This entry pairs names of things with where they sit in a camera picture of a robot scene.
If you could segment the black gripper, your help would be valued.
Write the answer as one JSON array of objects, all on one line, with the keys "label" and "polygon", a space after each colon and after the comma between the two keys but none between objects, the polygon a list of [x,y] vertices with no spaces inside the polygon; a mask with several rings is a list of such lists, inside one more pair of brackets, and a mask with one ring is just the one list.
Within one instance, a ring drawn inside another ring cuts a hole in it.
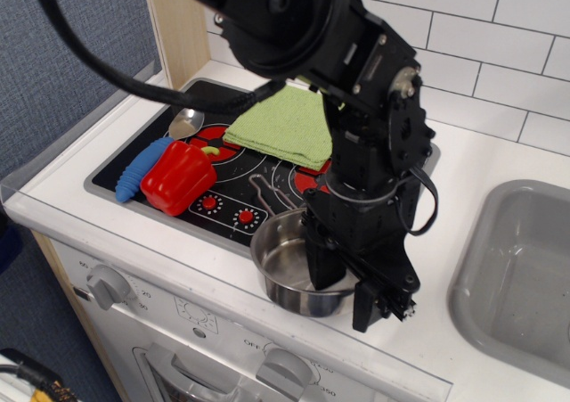
[{"label": "black gripper", "polygon": [[382,318],[412,314],[419,278],[404,248],[413,224],[419,184],[408,183],[393,200],[359,206],[331,193],[307,189],[305,252],[313,287],[325,290],[346,272],[356,276],[353,329],[367,332]]}]

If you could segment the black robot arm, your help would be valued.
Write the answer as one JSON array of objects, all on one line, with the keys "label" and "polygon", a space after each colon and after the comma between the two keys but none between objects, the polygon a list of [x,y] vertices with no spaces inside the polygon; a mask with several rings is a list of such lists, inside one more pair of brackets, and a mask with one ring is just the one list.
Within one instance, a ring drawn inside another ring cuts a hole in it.
[{"label": "black robot arm", "polygon": [[362,0],[197,0],[220,16],[237,61],[271,80],[301,79],[322,95],[332,141],[327,191],[304,192],[314,288],[356,276],[353,327],[414,309],[419,278],[404,248],[434,132],[415,51]]}]

